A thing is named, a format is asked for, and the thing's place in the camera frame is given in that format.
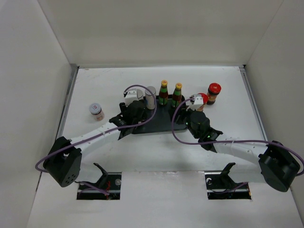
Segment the tall jar silver lid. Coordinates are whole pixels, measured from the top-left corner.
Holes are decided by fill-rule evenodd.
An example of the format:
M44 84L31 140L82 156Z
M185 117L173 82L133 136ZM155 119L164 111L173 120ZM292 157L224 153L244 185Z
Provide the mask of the tall jar silver lid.
M153 110L155 108L154 97L156 95L156 89L153 86L147 88L148 89L145 90L146 107L149 110Z

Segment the tall jar blue label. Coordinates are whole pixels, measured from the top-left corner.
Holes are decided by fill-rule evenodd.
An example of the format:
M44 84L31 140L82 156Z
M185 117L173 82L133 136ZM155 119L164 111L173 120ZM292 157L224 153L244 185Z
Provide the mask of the tall jar blue label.
M139 101L143 101L143 91L141 89L136 89L137 98Z

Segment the small jar red lid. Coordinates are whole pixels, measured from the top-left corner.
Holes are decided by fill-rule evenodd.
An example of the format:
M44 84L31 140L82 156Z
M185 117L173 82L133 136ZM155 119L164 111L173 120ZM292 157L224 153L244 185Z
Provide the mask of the small jar red lid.
M205 105L207 104L209 98L208 98L208 96L207 96L205 93L199 93L199 95L201 95L201 97L202 97L203 105L200 106L200 107L197 109L197 111L202 112L203 109L204 109L204 107L205 107Z

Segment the green sauce bottle yellow cap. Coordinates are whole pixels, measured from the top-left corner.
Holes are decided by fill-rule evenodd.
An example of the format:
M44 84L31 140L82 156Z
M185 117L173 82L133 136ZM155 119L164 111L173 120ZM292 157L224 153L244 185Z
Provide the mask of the green sauce bottle yellow cap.
M162 106L165 106L168 101L168 88L167 88L168 82L166 80L161 81L161 87L159 90L159 104Z
M181 103L181 98L182 98L181 89L182 89L182 84L177 83L175 85L175 89L171 97L171 106L173 108L178 107L178 105Z

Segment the large jar red lid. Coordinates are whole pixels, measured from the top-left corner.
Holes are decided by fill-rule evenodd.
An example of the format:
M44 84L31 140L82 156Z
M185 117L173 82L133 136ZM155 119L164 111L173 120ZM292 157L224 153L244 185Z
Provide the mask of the large jar red lid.
M208 105L212 105L215 103L217 96L219 95L219 93L221 92L221 86L218 83L211 83L208 87L208 92L207 92L207 97L208 97L208 101L207 104Z

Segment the small jar white lid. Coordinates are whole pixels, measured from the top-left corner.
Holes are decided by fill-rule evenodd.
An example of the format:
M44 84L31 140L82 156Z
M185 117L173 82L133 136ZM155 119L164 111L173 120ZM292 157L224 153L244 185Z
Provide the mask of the small jar white lid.
M89 106L89 111L91 115L97 120L101 121L104 119L104 112L98 103L93 103Z

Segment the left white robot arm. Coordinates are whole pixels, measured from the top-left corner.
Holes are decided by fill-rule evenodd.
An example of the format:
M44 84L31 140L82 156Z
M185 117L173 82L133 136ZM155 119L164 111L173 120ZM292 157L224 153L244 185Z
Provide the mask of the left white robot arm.
M105 170L98 164L88 165L82 159L102 146L116 142L131 134L147 118L146 106L142 101L133 101L122 112L103 126L79 137L55 140L43 168L61 187L72 182L86 182L95 189L106 185Z

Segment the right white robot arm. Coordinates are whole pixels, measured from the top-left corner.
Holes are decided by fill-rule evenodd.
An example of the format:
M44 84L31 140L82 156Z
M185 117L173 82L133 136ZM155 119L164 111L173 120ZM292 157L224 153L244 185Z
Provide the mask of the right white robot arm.
M254 168L237 168L235 163L229 163L220 176L220 182L226 188L238 182L261 182L277 191L286 192L300 170L300 164L280 142L242 141L229 137L212 128L203 112L187 111L182 120L198 140L197 144L206 151L231 155L255 165Z

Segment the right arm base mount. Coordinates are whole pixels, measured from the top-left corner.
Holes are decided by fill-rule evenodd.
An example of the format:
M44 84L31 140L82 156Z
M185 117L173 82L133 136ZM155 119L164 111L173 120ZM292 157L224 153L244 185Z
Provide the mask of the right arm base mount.
M231 168L236 165L228 163L221 171L205 173L207 197L209 200L250 200L251 193L247 182L235 183L230 177Z

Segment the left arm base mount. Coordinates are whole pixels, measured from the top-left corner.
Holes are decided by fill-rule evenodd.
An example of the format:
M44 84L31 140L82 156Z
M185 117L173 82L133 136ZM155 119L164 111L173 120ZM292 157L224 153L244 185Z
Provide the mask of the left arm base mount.
M99 170L95 182L78 182L77 200L119 200L121 196L122 173L107 172L98 163L94 166Z

